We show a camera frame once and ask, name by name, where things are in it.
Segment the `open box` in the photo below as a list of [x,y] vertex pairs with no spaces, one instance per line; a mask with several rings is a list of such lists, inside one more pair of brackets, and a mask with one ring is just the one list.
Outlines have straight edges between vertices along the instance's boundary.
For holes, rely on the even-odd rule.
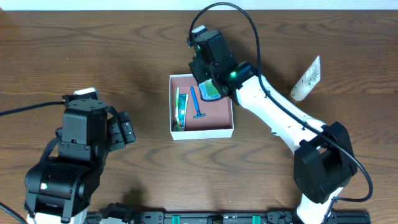
[[[195,89],[200,112],[206,114],[204,117],[193,118],[197,115],[197,111],[191,95],[191,86]],[[180,88],[180,94],[189,94],[184,131],[174,131],[173,129],[173,126],[177,124],[175,118],[175,91],[177,87]],[[230,138],[232,136],[234,121],[231,99],[224,97],[212,102],[201,100],[199,87],[191,74],[170,76],[169,98],[170,133],[174,140]]]

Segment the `cardboard box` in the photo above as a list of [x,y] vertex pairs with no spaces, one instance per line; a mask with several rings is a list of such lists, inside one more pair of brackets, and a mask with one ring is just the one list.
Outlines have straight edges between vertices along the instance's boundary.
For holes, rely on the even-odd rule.
[[[204,117],[193,118],[193,116],[197,115],[197,111],[193,104],[191,86],[195,89],[200,112],[206,114]],[[173,130],[173,126],[177,124],[175,119],[175,91],[177,87],[180,88],[180,94],[189,94],[184,131]],[[230,138],[232,136],[234,121],[231,99],[225,97],[212,102],[201,100],[199,87],[192,74],[170,76],[169,98],[170,133],[174,140]]]

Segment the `white background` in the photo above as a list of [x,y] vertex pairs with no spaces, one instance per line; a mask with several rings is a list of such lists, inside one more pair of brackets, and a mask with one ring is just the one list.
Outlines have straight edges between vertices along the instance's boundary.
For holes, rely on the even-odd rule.
[[[243,9],[398,9],[398,0],[226,0]],[[0,0],[3,10],[199,10],[215,0]],[[216,9],[229,9],[218,6]]]

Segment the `cable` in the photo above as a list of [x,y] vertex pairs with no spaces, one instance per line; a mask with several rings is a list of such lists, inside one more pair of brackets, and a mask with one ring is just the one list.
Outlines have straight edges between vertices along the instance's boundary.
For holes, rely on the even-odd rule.
[[17,108],[17,109],[13,109],[13,110],[9,110],[9,111],[3,111],[3,112],[0,112],[0,116],[9,115],[9,114],[18,113],[18,112],[27,111],[27,110],[32,110],[32,109],[36,109],[36,108],[41,108],[41,107],[44,107],[44,106],[64,105],[64,104],[65,104],[64,101],[54,101],[54,102],[40,103],[40,104],[37,104],[37,105],[26,106],[26,107],[23,107],[23,108]]
[[366,169],[362,166],[362,164],[352,155],[350,155],[345,149],[343,149],[342,147],[340,147],[336,142],[334,142],[332,139],[330,139],[329,137],[325,136],[324,134],[322,134],[321,132],[319,132],[318,130],[316,130],[315,128],[311,127],[307,122],[302,121],[300,118],[296,117],[296,115],[294,115],[293,113],[291,113],[288,109],[284,108],[277,100],[275,100],[275,98],[271,95],[270,91],[268,91],[263,82],[262,82],[262,74],[261,74],[261,50],[260,50],[260,41],[259,41],[259,35],[257,33],[257,29],[256,26],[254,25],[252,19],[250,18],[250,16],[247,14],[247,12],[245,12],[243,9],[241,9],[239,6],[236,6],[232,3],[229,2],[217,2],[214,4],[211,4],[209,6],[207,6],[206,8],[204,8],[202,11],[200,11],[198,13],[198,15],[194,18],[194,20],[191,23],[191,27],[189,30],[189,34],[188,34],[188,38],[190,41],[192,40],[192,30],[193,30],[193,26],[195,25],[196,20],[207,10],[209,10],[212,7],[215,6],[231,6],[235,9],[237,9],[239,12],[241,12],[250,22],[250,25],[253,29],[254,32],[254,36],[256,38],[256,47],[257,47],[257,69],[258,69],[258,77],[259,77],[259,83],[260,86],[262,88],[262,90],[264,91],[264,93],[266,94],[266,96],[279,108],[281,109],[283,112],[285,112],[287,115],[289,115],[291,118],[293,118],[296,122],[298,122],[299,124],[301,124],[304,128],[307,128],[308,130],[310,130],[311,132],[315,133],[317,136],[320,136],[323,140],[325,140],[328,144],[331,144],[332,146],[334,146],[335,148],[337,148],[339,151],[341,151],[342,153],[346,154],[361,170],[361,172],[363,173],[363,175],[366,178],[366,181],[368,182],[368,186],[369,186],[369,192],[367,194],[367,196],[363,197],[363,198],[343,198],[343,197],[333,197],[333,200],[342,200],[342,201],[346,201],[346,202],[364,202],[369,200],[369,198],[372,197],[373,194],[373,183],[372,183],[372,179],[369,176],[368,172],[366,171]]
[[10,214],[16,220],[18,220],[21,224],[28,224],[27,221],[24,218],[22,218],[17,212],[15,212],[13,209],[9,208],[7,205],[1,202],[0,202],[0,208],[3,209],[8,214]]

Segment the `black cable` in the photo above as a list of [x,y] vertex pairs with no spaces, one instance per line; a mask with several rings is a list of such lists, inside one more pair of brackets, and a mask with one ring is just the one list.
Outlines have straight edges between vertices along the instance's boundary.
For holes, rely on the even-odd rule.
[[372,183],[372,179],[369,176],[368,172],[366,171],[366,169],[362,166],[362,164],[356,159],[354,158],[352,155],[350,155],[345,149],[343,149],[342,147],[340,147],[336,142],[334,142],[332,139],[330,139],[329,137],[325,136],[324,134],[322,134],[321,132],[319,132],[318,130],[316,130],[315,128],[311,127],[307,122],[302,121],[300,118],[296,117],[296,115],[294,115],[293,113],[291,113],[288,109],[284,108],[277,100],[275,100],[275,98],[271,95],[270,91],[268,91],[263,82],[262,82],[262,74],[261,74],[261,50],[260,50],[260,40],[259,40],[259,35],[257,33],[257,29],[256,26],[254,25],[252,19],[250,18],[250,16],[247,14],[247,12],[245,12],[243,9],[241,9],[239,6],[236,6],[232,3],[229,2],[217,2],[214,4],[211,4],[209,6],[207,6],[206,8],[204,8],[202,11],[200,11],[198,13],[198,15],[194,18],[194,20],[191,23],[191,27],[189,30],[189,34],[188,34],[188,38],[190,41],[192,40],[192,30],[193,30],[193,26],[195,25],[196,20],[207,10],[209,10],[212,7],[215,6],[231,6],[235,9],[237,9],[239,12],[241,12],[250,22],[250,25],[253,29],[254,32],[254,36],[256,38],[256,47],[257,47],[257,69],[258,69],[258,77],[259,77],[259,83],[260,86],[262,88],[262,90],[264,91],[264,93],[266,94],[266,96],[279,108],[281,109],[283,112],[285,112],[287,115],[289,115],[291,118],[293,118],[296,122],[298,122],[299,124],[301,124],[304,128],[307,128],[308,130],[310,130],[311,132],[315,133],[317,136],[320,136],[323,140],[325,140],[328,144],[331,144],[332,146],[334,146],[335,148],[337,148],[339,151],[343,152],[344,154],[346,154],[361,170],[361,172],[363,173],[363,175],[366,178],[366,181],[368,182],[369,185],[369,192],[367,194],[367,196],[363,197],[363,198],[343,198],[343,197],[333,197],[333,200],[342,200],[342,201],[346,201],[346,202],[364,202],[369,200],[369,198],[372,197],[373,194],[373,183]]
[[40,103],[40,104],[37,104],[37,105],[26,106],[26,107],[23,107],[23,108],[17,108],[17,109],[13,109],[13,110],[9,110],[9,111],[3,111],[3,112],[0,112],[0,116],[13,114],[13,113],[18,113],[18,112],[27,111],[27,110],[32,110],[32,109],[36,109],[36,108],[41,108],[43,106],[64,105],[64,104],[65,104],[64,101],[54,101],[54,102]]
[[24,218],[22,218],[17,212],[15,212],[13,209],[9,208],[7,205],[0,202],[0,208],[3,209],[8,214],[10,214],[12,217],[14,217],[20,223],[27,224],[27,221]]

